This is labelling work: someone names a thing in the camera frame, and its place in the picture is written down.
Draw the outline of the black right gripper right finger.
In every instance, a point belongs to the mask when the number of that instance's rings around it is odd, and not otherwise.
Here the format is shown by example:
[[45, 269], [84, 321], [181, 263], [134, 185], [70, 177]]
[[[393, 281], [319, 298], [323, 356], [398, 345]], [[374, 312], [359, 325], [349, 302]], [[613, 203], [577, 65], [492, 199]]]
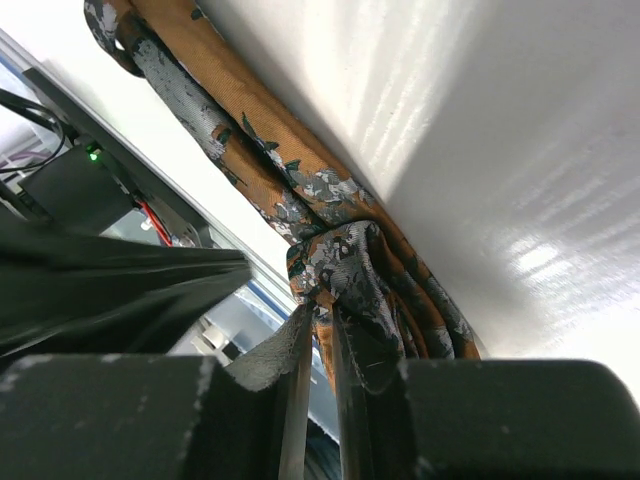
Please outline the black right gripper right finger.
[[347, 479], [635, 479], [639, 410], [582, 360], [398, 359], [333, 326]]

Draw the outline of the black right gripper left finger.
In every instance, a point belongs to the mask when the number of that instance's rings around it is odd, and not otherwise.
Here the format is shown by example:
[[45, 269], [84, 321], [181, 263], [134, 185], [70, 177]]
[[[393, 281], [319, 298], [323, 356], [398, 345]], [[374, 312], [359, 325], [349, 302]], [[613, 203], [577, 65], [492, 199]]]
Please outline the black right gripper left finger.
[[213, 356], [35, 355], [1, 377], [5, 479], [299, 479], [311, 370], [303, 310]]

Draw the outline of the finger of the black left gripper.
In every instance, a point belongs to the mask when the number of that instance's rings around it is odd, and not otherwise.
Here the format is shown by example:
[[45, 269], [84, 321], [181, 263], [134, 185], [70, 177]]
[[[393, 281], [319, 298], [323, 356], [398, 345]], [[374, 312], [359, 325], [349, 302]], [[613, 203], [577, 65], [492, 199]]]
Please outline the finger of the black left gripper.
[[251, 278], [237, 250], [1, 222], [1, 355], [167, 353]]

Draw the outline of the orange grey floral tie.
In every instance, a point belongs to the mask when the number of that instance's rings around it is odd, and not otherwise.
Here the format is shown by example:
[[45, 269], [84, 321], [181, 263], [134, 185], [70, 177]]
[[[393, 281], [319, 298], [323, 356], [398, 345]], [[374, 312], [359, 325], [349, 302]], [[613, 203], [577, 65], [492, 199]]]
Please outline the orange grey floral tie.
[[289, 245], [297, 312], [333, 374], [333, 330], [391, 358], [475, 359], [460, 310], [376, 199], [275, 97], [193, 1], [88, 1], [96, 43], [145, 79], [206, 157]]

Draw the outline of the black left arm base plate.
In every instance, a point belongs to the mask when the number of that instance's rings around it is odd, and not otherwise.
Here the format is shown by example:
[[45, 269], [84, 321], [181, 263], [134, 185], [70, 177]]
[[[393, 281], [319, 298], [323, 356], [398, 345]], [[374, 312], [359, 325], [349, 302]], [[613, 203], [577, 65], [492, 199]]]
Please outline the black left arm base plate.
[[209, 224], [99, 116], [41, 70], [24, 73], [62, 120], [68, 147], [20, 180], [34, 215], [92, 235], [112, 233], [163, 247], [212, 248]]

